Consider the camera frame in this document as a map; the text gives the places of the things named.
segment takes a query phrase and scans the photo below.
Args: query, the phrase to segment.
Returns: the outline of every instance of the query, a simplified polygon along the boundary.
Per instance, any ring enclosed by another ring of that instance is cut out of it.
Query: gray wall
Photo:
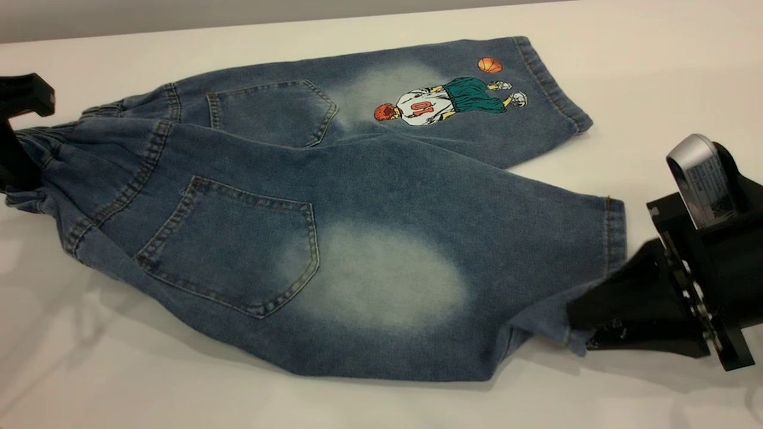
[[[0,43],[550,1],[0,0]]]

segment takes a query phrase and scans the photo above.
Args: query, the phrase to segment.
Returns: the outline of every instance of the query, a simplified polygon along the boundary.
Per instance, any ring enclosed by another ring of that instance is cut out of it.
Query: jeans
[[[506,111],[431,107],[469,76]],[[523,37],[245,66],[18,131],[43,185],[6,202],[292,373],[486,380],[534,334],[583,353],[565,304],[625,260],[622,202],[502,170],[590,126]]]

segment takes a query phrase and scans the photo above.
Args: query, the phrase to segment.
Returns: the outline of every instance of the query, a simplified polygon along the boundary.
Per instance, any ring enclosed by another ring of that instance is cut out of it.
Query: white table
[[[56,89],[56,115],[18,118],[20,128],[228,66],[526,35],[595,125],[513,171],[623,199],[633,253],[656,235],[644,204],[676,190],[664,158],[688,134],[722,142],[763,182],[761,15],[760,0],[584,0],[55,40],[0,45],[0,76],[37,72]],[[459,32],[422,32],[424,19]],[[745,335],[763,363],[763,329]],[[626,351],[581,359],[543,340],[486,383],[300,378],[80,266],[52,218],[0,208],[3,429],[743,429],[763,424],[761,385],[763,365],[725,373],[715,358]]]

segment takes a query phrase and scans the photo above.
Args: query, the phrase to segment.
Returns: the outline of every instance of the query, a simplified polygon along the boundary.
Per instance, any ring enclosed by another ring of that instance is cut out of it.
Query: cartoon basketball player print
[[[402,118],[409,125],[431,125],[465,111],[504,113],[507,106],[521,108],[527,104],[524,92],[514,92],[503,101],[486,92],[507,89],[511,89],[509,82],[485,83],[475,77],[459,77],[445,85],[407,92],[395,105],[380,105],[374,118],[377,121]]]

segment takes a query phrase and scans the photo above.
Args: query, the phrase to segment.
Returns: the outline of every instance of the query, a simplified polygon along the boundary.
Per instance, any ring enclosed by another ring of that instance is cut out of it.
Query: black clamp
[[[50,116],[55,106],[53,88],[36,73],[0,77],[0,192],[8,185],[21,190],[40,186],[40,168],[24,152],[8,119],[32,111]]]
[[[573,327],[596,330],[589,350],[702,357],[710,343],[727,371],[755,364],[741,329],[763,323],[763,187],[714,145],[739,214],[696,229],[679,193],[648,203],[661,239],[568,305]]]

